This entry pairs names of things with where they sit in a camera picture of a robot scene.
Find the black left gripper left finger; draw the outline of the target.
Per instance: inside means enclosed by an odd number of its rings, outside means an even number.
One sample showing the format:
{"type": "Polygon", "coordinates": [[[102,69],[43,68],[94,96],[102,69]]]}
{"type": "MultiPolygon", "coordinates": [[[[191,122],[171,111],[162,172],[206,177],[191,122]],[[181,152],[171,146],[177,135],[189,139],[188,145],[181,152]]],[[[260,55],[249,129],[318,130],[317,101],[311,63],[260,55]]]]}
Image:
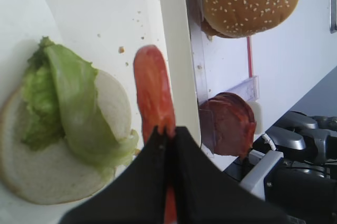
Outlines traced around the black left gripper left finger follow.
{"type": "Polygon", "coordinates": [[[153,130],[147,144],[103,191],[69,210],[60,223],[163,223],[169,138],[153,130]]]}

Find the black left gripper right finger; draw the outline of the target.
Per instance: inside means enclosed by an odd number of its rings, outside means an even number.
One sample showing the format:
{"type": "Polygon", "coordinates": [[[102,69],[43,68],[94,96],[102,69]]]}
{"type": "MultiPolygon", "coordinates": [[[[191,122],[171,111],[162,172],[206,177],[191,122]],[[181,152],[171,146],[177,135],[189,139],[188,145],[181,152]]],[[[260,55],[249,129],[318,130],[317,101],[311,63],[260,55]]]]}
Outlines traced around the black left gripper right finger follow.
{"type": "Polygon", "coordinates": [[[168,146],[169,223],[289,223],[284,211],[221,172],[186,127],[175,129],[168,146]]]}

